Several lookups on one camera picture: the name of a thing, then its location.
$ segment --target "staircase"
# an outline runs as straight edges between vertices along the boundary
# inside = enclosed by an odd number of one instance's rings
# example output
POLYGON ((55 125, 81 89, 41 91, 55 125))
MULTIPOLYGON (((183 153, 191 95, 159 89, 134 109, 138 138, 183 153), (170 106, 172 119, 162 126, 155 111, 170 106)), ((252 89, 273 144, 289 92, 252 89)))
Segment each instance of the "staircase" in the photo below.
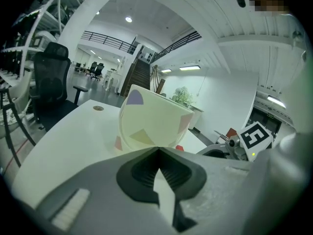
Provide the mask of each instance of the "staircase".
POLYGON ((127 96, 128 92, 132 86, 136 84, 146 89, 150 89, 150 65, 137 59, 137 61, 132 64, 130 70, 125 79, 121 95, 127 96))

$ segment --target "chair seat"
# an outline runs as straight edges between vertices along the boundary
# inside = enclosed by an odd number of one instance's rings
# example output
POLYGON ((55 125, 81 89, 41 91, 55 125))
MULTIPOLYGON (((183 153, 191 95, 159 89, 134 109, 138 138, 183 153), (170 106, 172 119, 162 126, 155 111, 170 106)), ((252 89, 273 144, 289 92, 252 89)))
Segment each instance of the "chair seat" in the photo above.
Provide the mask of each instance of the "chair seat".
POLYGON ((75 110, 78 106, 68 100, 54 108, 51 111, 39 112, 39 120, 44 126, 46 131, 49 131, 57 122, 64 118, 71 111, 75 110))

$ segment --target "green plant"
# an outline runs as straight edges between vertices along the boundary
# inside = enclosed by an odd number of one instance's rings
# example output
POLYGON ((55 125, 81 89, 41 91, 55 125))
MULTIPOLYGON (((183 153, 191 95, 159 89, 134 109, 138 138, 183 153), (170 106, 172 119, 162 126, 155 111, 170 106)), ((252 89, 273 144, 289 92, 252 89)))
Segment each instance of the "green plant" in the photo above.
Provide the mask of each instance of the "green plant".
POLYGON ((175 101, 179 104, 187 103, 188 105, 193 103, 192 102, 192 94, 188 92, 186 87, 177 88, 175 90, 174 95, 172 96, 171 100, 175 101))

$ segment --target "round ceiling light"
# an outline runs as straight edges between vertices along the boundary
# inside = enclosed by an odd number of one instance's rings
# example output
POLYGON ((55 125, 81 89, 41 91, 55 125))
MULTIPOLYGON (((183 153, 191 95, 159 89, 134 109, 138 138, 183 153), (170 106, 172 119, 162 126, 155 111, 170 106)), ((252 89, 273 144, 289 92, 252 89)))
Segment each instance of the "round ceiling light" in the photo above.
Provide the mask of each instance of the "round ceiling light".
POLYGON ((131 22, 133 21, 131 17, 126 17, 125 20, 126 20, 127 22, 129 22, 129 23, 131 23, 131 22))

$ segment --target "rectangular ceiling light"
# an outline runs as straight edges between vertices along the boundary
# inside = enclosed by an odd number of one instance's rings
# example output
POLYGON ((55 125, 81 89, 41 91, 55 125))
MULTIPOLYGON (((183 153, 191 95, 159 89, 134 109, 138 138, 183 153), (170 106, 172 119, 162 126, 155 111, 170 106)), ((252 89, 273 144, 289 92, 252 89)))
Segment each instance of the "rectangular ceiling light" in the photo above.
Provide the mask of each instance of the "rectangular ceiling light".
POLYGON ((190 70, 200 70, 199 65, 194 65, 194 66, 187 66, 187 67, 181 67, 180 70, 182 71, 190 71, 190 70))
POLYGON ((172 70, 167 69, 167 70, 161 70, 161 72, 166 73, 166 72, 171 72, 172 70))
POLYGON ((269 100, 269 101, 272 101, 273 103, 278 104, 278 105, 280 105, 281 107, 284 107, 284 108, 285 108, 285 105, 284 105, 280 100, 278 100, 278 99, 275 98, 275 97, 268 96, 268 100, 269 100))

